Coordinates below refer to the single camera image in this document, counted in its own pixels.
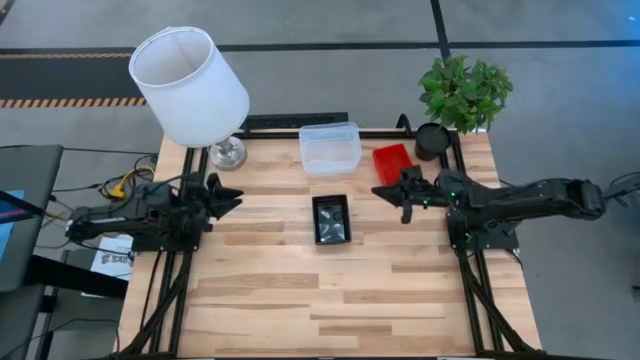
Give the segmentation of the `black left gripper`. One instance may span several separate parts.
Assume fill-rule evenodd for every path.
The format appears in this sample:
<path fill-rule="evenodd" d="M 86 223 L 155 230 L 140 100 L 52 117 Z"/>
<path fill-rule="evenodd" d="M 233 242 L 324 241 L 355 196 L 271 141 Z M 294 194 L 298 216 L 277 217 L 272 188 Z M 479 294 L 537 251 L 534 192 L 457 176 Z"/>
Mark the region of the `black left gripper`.
<path fill-rule="evenodd" d="M 196 173 L 182 175 L 179 179 L 184 188 L 179 191 L 177 203 L 170 208 L 169 233 L 209 233 L 213 230 L 212 216 L 221 219 L 242 203 L 239 197 L 243 191 L 216 187 L 220 183 L 217 173 L 210 173 L 204 185 L 198 183 Z"/>

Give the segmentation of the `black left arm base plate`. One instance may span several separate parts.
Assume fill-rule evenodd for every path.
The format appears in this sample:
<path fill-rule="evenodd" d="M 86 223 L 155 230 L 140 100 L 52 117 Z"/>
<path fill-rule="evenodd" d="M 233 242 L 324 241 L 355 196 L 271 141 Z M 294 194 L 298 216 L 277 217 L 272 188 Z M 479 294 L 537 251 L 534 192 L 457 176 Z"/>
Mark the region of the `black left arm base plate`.
<path fill-rule="evenodd" d="M 192 252 L 199 248 L 201 234 L 201 226 L 193 222 L 164 226 L 147 224 L 140 230 L 129 232 L 134 252 Z"/>

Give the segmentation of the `clear plastic container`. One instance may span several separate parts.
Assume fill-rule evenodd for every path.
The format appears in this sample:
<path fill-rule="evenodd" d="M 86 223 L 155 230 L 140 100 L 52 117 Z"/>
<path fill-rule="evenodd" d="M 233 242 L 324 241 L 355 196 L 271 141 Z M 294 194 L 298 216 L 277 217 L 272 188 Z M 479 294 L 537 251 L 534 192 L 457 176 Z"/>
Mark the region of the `clear plastic container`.
<path fill-rule="evenodd" d="M 353 122 L 303 126 L 300 158 L 309 176 L 335 176 L 355 171 L 362 158 L 358 126 Z"/>

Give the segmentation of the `white shade table lamp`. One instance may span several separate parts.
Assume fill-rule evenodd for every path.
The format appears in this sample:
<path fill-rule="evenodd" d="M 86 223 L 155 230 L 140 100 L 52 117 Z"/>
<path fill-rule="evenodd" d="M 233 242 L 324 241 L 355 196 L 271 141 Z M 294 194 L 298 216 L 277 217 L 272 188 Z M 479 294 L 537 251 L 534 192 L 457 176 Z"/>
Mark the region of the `white shade table lamp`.
<path fill-rule="evenodd" d="M 250 98 L 207 32 L 165 28 L 135 49 L 128 71 L 174 143 L 205 148 L 223 171 L 244 165 L 247 150 L 234 133 L 248 116 Z"/>

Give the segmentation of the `black ribbed floor strip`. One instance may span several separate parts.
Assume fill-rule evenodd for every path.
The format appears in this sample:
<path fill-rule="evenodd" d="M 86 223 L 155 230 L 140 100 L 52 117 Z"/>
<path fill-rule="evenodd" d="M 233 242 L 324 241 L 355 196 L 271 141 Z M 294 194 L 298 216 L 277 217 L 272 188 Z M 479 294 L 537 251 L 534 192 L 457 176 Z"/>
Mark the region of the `black ribbed floor strip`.
<path fill-rule="evenodd" d="M 241 125 L 241 129 L 245 131 L 299 129 L 307 125 L 322 125 L 348 121 L 349 116 L 347 112 L 249 115 Z"/>

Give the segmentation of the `black desk crossbar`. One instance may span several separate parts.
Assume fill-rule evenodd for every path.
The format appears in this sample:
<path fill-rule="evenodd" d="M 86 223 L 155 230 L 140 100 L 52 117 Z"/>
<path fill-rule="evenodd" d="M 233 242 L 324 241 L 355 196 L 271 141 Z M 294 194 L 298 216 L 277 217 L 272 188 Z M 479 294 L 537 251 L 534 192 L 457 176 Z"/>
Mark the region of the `black desk crossbar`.
<path fill-rule="evenodd" d="M 38 255 L 31 256 L 23 283 L 47 285 L 117 299 L 124 299 L 128 288 L 126 280 Z"/>

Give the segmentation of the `blue sheet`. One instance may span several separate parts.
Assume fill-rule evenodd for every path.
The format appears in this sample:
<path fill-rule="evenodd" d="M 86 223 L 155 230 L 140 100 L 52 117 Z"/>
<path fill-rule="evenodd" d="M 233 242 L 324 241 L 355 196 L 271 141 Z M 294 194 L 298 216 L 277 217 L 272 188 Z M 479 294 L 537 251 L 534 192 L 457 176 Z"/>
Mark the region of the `blue sheet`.
<path fill-rule="evenodd" d="M 0 199 L 0 260 L 8 246 L 13 224 L 28 212 L 6 200 Z"/>

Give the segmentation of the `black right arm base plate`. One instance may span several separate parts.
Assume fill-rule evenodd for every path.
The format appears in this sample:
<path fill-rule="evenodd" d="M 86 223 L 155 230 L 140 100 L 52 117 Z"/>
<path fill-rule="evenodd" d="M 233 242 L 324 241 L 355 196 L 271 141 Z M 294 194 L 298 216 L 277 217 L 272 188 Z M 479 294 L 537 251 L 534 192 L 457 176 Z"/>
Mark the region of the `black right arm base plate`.
<path fill-rule="evenodd" d="M 459 212 L 447 212 L 446 224 L 450 244 L 454 249 L 468 251 L 484 249 L 514 250 L 519 247 L 515 229 L 516 222 L 498 222 L 491 220 L 485 224 L 474 225 Z"/>

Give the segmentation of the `grey side desk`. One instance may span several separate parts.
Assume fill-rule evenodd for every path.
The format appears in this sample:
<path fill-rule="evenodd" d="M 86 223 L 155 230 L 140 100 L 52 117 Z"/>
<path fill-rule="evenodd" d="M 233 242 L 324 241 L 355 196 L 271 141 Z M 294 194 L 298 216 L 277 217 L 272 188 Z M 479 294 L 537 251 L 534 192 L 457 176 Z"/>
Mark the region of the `grey side desk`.
<path fill-rule="evenodd" d="M 11 292 L 23 284 L 62 152 L 60 145 L 0 147 L 0 199 L 5 192 L 39 209 L 36 213 L 27 211 L 28 219 L 21 217 L 13 224 L 0 260 L 0 293 Z"/>

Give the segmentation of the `white printed paper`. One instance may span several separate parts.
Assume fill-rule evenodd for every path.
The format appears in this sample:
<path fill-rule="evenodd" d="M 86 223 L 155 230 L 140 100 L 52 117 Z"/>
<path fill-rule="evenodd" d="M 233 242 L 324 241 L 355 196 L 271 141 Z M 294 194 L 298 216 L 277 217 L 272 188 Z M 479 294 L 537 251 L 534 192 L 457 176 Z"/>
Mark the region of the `white printed paper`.
<path fill-rule="evenodd" d="M 133 261 L 129 257 L 133 238 L 129 235 L 102 237 L 91 271 L 128 281 L 132 274 Z"/>

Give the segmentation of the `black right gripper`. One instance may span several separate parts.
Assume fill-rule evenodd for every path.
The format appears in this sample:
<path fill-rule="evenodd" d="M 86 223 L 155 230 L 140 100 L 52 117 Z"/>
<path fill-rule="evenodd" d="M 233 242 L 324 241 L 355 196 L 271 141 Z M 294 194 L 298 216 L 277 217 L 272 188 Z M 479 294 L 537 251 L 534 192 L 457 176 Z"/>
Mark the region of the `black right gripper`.
<path fill-rule="evenodd" d="M 442 192 L 423 178 L 419 166 L 403 168 L 400 182 L 373 187 L 371 191 L 377 196 L 390 196 L 386 197 L 387 202 L 395 207 L 402 207 L 402 224 L 411 222 L 414 206 L 422 206 L 424 209 L 443 206 Z"/>

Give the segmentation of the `green plant in black pot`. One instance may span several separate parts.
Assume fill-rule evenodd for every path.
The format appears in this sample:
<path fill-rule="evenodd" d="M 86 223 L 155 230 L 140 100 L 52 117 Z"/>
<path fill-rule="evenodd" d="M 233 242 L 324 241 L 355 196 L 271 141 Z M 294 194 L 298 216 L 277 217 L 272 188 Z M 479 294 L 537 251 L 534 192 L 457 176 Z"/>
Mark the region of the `green plant in black pot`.
<path fill-rule="evenodd" d="M 505 69 L 482 60 L 469 66 L 466 59 L 465 55 L 436 58 L 417 82 L 429 120 L 462 135 L 489 131 L 514 90 Z"/>

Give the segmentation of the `black aluminium table frame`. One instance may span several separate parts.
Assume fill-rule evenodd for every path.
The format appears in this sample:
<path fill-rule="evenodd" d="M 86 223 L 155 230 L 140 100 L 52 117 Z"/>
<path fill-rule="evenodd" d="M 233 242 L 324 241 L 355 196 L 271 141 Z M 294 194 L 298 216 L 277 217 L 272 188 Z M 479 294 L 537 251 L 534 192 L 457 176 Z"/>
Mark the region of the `black aluminium table frame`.
<path fill-rule="evenodd" d="M 409 224 L 374 196 L 372 153 L 411 146 L 401 130 L 367 131 L 351 174 L 311 177 L 291 130 L 245 139 L 245 165 L 222 175 L 242 204 L 194 254 L 178 331 L 165 321 L 153 348 L 181 357 L 471 355 L 504 349 L 483 309 L 470 313 L 439 208 Z M 312 198 L 346 195 L 352 240 L 316 245 Z"/>

